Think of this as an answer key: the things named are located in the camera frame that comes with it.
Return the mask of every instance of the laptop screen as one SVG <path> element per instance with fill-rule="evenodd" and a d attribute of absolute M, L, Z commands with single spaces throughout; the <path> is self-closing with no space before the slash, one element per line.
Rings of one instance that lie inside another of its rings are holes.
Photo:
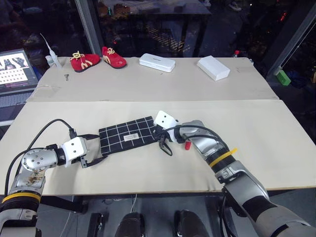
<path fill-rule="evenodd" d="M 23 49 L 0 52 L 0 94 L 31 90 L 37 83 Z"/>

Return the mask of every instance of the green object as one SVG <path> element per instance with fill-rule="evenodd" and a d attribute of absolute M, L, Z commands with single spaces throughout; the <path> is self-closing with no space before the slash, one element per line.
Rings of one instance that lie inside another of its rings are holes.
<path fill-rule="evenodd" d="M 276 75 L 279 82 L 281 82 L 282 85 L 289 85 L 291 83 L 291 79 L 287 76 L 285 71 L 280 70 L 280 72 Z"/>

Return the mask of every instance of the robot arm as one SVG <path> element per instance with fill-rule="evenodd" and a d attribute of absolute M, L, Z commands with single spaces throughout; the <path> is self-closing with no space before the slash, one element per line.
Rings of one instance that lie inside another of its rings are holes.
<path fill-rule="evenodd" d="M 37 209 L 45 184 L 45 172 L 58 165 L 66 167 L 77 159 L 82 167 L 86 168 L 84 156 L 87 147 L 83 137 L 77 136 L 64 143 L 60 148 L 57 145 L 47 146 L 46 149 L 32 149 L 22 157 L 22 171 L 11 186 L 8 195 L 0 204 L 0 236 L 40 236 L 36 230 Z"/>
<path fill-rule="evenodd" d="M 193 143 L 217 180 L 224 183 L 223 192 L 228 203 L 237 215 L 250 219 L 260 237 L 316 236 L 316 229 L 306 221 L 287 208 L 270 202 L 263 185 L 235 160 L 233 151 L 229 151 L 215 132 L 204 129 L 201 121 L 183 123 L 172 129 L 177 127 L 178 121 L 160 111 L 155 123 L 161 129 L 167 129 L 170 141 L 184 143 L 189 140 Z"/>

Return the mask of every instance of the laptop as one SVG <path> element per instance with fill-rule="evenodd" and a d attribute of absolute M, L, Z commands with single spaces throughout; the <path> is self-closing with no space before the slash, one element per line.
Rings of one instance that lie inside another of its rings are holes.
<path fill-rule="evenodd" d="M 23 49 L 0 52 L 0 126 L 12 123 L 37 83 Z"/>

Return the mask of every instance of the white label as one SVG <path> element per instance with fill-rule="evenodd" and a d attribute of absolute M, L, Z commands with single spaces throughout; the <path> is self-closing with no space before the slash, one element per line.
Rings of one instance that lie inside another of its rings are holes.
<path fill-rule="evenodd" d="M 139 138 L 138 133 L 134 133 L 134 134 L 124 136 L 124 141 L 127 142 L 127 141 L 131 141 L 138 138 Z"/>

